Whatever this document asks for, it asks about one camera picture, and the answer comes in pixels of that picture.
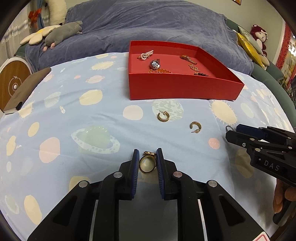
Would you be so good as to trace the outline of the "right hand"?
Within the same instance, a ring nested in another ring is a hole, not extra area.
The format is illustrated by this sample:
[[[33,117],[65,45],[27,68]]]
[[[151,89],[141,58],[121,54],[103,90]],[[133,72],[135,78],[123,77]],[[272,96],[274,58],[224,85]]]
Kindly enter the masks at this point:
[[[296,201],[296,188],[288,186],[283,181],[277,179],[273,198],[273,210],[275,214],[282,210],[284,199],[291,202]]]

